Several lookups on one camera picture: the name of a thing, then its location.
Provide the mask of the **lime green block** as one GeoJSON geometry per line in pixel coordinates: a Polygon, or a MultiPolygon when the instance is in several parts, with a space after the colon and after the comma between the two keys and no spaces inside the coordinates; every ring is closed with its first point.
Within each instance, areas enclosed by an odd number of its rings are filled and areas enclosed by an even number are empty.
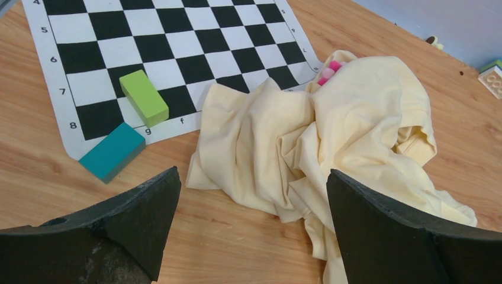
{"type": "Polygon", "coordinates": [[[119,83],[125,96],[147,127],[153,127],[169,118],[169,107],[147,77],[137,70],[122,77],[119,83]]]}

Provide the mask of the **teal block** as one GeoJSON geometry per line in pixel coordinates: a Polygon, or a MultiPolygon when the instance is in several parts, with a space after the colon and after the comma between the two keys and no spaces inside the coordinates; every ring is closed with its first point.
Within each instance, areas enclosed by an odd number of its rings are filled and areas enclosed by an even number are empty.
{"type": "Polygon", "coordinates": [[[145,138],[122,123],[86,153],[79,163],[102,182],[110,183],[145,147],[145,138]]]}

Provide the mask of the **black white chessboard mat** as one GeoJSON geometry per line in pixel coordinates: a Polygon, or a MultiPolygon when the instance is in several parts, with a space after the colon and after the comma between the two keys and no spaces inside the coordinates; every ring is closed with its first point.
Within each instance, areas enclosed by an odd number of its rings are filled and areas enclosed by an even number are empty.
{"type": "Polygon", "coordinates": [[[122,123],[149,144],[200,128],[207,89],[295,91],[321,62],[287,1],[24,1],[67,154],[122,123]],[[169,107],[147,128],[119,79],[142,70],[169,107]]]}

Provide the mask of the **cream yellow garment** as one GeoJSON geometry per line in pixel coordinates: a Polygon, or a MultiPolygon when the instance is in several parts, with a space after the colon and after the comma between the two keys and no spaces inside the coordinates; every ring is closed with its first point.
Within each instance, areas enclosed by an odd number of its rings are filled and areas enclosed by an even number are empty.
{"type": "Polygon", "coordinates": [[[429,96],[394,56],[357,58],[337,50],[342,67],[323,85],[280,90],[267,79],[251,93],[213,84],[186,186],[221,189],[236,203],[304,220],[324,283],[346,283],[326,182],[338,169],[426,213],[472,227],[472,208],[437,190],[424,165],[437,153],[429,96]]]}

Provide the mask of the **green blue brick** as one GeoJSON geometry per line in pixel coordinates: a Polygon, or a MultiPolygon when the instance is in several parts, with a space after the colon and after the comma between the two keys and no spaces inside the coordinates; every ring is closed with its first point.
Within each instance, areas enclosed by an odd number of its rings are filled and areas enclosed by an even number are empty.
{"type": "Polygon", "coordinates": [[[489,63],[485,64],[483,67],[481,67],[479,69],[478,73],[485,72],[486,70],[488,70],[492,67],[495,67],[495,66],[497,66],[499,69],[502,69],[501,65],[502,65],[501,58],[496,59],[496,60],[492,60],[491,62],[489,62],[489,63]]]}

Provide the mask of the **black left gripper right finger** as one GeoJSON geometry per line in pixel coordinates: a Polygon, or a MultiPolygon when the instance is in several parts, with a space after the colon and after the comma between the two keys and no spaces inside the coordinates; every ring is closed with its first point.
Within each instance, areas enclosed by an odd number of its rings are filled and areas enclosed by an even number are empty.
{"type": "Polygon", "coordinates": [[[415,209],[339,170],[326,189],[349,283],[501,282],[501,233],[415,209]]]}

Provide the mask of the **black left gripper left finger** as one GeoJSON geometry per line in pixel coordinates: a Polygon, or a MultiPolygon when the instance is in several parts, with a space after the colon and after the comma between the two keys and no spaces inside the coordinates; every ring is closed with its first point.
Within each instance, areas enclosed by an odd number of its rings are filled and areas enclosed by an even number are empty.
{"type": "Polygon", "coordinates": [[[2,283],[151,283],[181,191],[176,167],[37,227],[1,230],[2,283]]]}

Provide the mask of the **pink flower brooch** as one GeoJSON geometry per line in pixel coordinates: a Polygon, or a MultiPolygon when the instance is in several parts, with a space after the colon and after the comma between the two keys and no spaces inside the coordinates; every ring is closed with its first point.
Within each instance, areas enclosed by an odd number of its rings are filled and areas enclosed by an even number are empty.
{"type": "Polygon", "coordinates": [[[336,60],[331,61],[327,65],[327,67],[325,67],[322,70],[321,76],[320,76],[319,80],[317,81],[317,84],[320,86],[324,85],[345,64],[346,64],[346,62],[338,62],[336,60]]]}

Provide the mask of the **white toy brick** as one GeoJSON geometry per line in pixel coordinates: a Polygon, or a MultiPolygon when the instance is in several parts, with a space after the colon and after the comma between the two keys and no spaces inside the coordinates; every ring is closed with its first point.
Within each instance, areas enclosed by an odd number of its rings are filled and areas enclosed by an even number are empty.
{"type": "Polygon", "coordinates": [[[501,99],[501,69],[499,66],[493,66],[478,75],[478,80],[494,95],[501,99]]]}

